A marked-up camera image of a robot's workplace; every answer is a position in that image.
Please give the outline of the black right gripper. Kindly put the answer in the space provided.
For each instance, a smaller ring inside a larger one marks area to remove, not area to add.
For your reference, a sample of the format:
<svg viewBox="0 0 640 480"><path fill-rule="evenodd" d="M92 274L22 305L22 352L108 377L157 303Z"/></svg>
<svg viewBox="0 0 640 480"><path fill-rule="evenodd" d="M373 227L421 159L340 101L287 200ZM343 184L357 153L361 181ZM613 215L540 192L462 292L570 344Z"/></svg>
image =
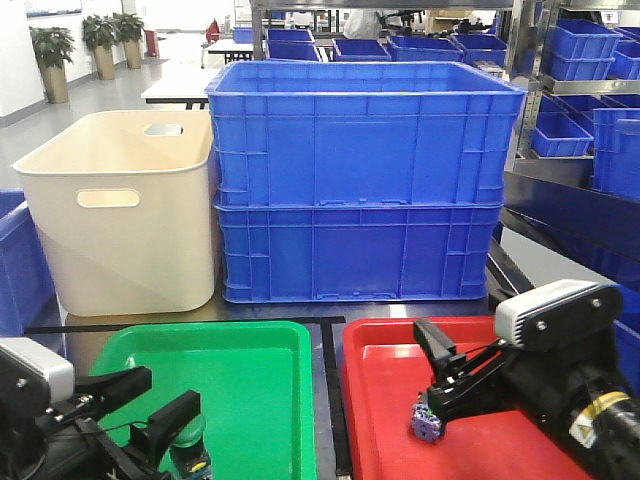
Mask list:
<svg viewBox="0 0 640 480"><path fill-rule="evenodd" d="M516 405L554 440L620 438L620 370L613 344L548 352L506 346L468 359L427 318L413 322L413 336L434 375L425 401L442 423L509 411L508 388Z"/></svg>

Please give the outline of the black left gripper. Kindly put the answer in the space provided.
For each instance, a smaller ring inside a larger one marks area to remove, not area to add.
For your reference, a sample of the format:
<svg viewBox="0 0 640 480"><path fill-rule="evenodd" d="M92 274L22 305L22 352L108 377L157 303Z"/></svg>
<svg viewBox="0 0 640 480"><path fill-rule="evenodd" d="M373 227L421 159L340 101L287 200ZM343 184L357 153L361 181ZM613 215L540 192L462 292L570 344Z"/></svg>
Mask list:
<svg viewBox="0 0 640 480"><path fill-rule="evenodd" d="M170 479L159 464L178 434L201 413L200 394L187 390L145 421L129 424L118 445L99 425L152 387L144 366L78 377L74 396L33 419L11 419L1 409L3 479Z"/></svg>

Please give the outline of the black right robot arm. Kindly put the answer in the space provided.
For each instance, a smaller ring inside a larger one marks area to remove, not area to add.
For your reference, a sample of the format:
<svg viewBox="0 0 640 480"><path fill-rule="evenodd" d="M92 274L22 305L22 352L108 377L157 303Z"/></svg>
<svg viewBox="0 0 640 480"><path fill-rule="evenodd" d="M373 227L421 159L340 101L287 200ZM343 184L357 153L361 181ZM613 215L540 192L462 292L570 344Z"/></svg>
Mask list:
<svg viewBox="0 0 640 480"><path fill-rule="evenodd" d="M638 478L639 399L619 369L611 322L574 338L552 322L529 340L500 334L473 357L428 319L413 335L433 373L413 406L418 438L435 443L454 420L520 410L592 477Z"/></svg>

